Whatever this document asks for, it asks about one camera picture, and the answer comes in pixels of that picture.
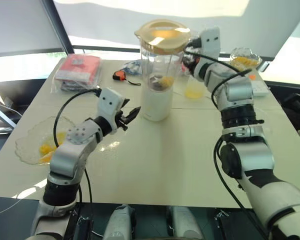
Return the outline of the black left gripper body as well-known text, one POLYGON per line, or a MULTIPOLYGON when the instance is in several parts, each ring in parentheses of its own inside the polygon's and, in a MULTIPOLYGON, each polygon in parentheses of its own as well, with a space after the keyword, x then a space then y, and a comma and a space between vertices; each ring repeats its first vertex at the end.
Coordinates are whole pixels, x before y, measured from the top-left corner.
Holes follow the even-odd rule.
POLYGON ((118 129, 122 129, 123 131, 126 131, 128 129, 128 119, 124 116, 124 113, 122 110, 119 110, 115 114, 115 124, 118 129))

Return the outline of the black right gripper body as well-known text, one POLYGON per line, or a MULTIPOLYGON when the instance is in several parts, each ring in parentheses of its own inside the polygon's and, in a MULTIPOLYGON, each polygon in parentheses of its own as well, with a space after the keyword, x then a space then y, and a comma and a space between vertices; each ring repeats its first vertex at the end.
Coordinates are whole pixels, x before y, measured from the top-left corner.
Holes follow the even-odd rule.
POLYGON ((200 36, 193 37, 189 42, 189 49, 192 53, 202 53, 202 38, 200 36))

